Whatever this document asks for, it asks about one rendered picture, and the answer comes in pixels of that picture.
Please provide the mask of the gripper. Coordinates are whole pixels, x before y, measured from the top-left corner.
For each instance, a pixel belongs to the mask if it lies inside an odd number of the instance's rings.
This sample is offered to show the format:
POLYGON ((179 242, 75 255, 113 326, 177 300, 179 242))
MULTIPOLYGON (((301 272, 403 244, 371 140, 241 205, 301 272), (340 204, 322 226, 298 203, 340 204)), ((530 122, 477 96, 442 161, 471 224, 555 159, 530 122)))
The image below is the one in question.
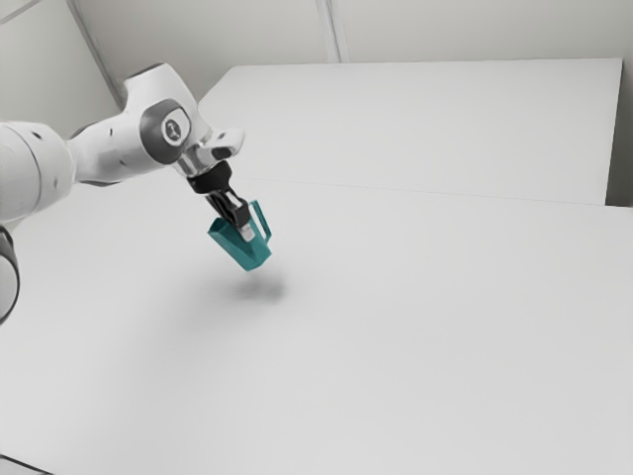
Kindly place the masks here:
POLYGON ((188 177, 187 182, 196 194, 206 195, 207 202, 222 219, 232 222, 245 242, 251 242, 255 234, 250 225, 249 205, 234 193, 231 177, 228 162, 221 161, 197 176, 188 177))

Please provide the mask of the teal faceted mug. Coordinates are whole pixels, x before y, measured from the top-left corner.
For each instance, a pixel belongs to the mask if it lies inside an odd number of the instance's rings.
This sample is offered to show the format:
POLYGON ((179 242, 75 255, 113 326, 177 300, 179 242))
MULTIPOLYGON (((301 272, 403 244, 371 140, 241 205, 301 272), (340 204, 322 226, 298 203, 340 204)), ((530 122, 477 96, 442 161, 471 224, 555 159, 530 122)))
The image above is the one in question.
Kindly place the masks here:
POLYGON ((246 241, 240 232, 227 220, 216 218, 212 222, 208 235, 245 271, 251 271, 261 266, 271 255, 268 242, 272 232, 257 200, 248 203, 257 217, 263 232, 256 227, 253 217, 248 225, 253 231, 253 238, 246 241))

